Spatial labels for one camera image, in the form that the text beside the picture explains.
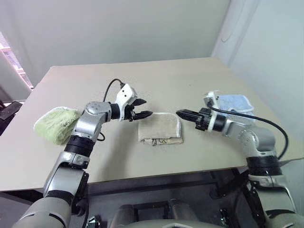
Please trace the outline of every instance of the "window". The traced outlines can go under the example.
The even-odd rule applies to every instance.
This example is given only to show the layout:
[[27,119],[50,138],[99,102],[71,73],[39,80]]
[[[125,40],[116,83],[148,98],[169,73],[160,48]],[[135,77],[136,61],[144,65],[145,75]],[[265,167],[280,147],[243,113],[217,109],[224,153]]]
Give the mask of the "window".
[[12,52],[9,44],[5,40],[3,34],[0,32],[0,51],[4,53],[6,58],[10,61],[10,63],[13,65],[13,67],[16,69],[17,73],[20,75],[20,77],[24,80],[24,82],[32,89],[34,88],[32,83],[30,82],[27,74],[23,70],[21,64],[19,63],[18,59]]

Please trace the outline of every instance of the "beige tabletop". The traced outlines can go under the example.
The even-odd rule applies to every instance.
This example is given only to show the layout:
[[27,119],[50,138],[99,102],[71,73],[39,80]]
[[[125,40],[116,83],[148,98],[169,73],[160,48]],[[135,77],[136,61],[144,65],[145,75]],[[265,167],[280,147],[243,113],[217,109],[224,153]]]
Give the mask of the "beige tabletop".
[[[244,94],[255,107],[256,115],[280,124],[257,94],[216,58],[54,66],[0,137],[0,190],[43,187],[64,146],[52,145],[35,135],[35,121],[57,106],[82,111],[86,103],[101,101],[108,83],[116,77],[129,83],[147,101],[137,111],[198,111],[205,106],[203,95],[219,90],[222,94]],[[113,102],[118,91],[119,84],[113,84],[107,100]],[[281,133],[265,123],[257,124],[274,132],[280,153],[284,145]],[[196,130],[195,123],[182,121],[184,142],[180,145],[143,145],[138,142],[137,128],[137,121],[113,120],[103,125],[106,140],[96,143],[86,170],[90,183],[246,165],[237,142],[216,132]],[[302,142],[291,138],[282,160],[302,157]]]

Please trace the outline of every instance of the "folded towel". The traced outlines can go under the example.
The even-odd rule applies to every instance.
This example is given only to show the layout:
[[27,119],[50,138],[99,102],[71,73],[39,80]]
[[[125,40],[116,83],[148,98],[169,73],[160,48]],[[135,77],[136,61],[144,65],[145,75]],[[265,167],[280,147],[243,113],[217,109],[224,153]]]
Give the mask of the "folded towel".
[[143,144],[164,145],[180,144],[181,122],[178,116],[171,113],[153,113],[140,120],[138,140]]
[[221,94],[218,95],[218,103],[221,110],[253,115],[254,107],[248,98],[241,94]]
[[71,135],[79,117],[76,109],[56,107],[36,121],[34,131],[49,142],[60,145]]

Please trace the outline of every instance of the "floor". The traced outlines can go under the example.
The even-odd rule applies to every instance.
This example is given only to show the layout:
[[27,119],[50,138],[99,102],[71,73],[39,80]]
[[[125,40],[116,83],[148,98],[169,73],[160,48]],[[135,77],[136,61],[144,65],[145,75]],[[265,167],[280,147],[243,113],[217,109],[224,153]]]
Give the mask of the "floor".
[[[232,210],[237,192],[221,199],[212,199],[209,196],[210,191],[215,188],[212,178],[214,176],[210,172],[201,172],[90,185],[89,216],[99,215],[102,219],[102,228],[106,228],[109,227],[116,210],[123,204],[180,199],[191,206],[200,221],[223,226],[219,210],[221,208]],[[216,178],[217,181],[219,178],[220,181],[226,181],[231,178],[231,173],[222,171],[221,175],[216,175]],[[29,205],[0,197],[0,227],[10,228],[28,207]],[[140,220],[161,219],[162,215],[161,209],[139,212]],[[242,195],[237,207],[237,216],[241,227],[256,227]],[[80,228],[83,220],[84,216],[72,216],[69,227]]]

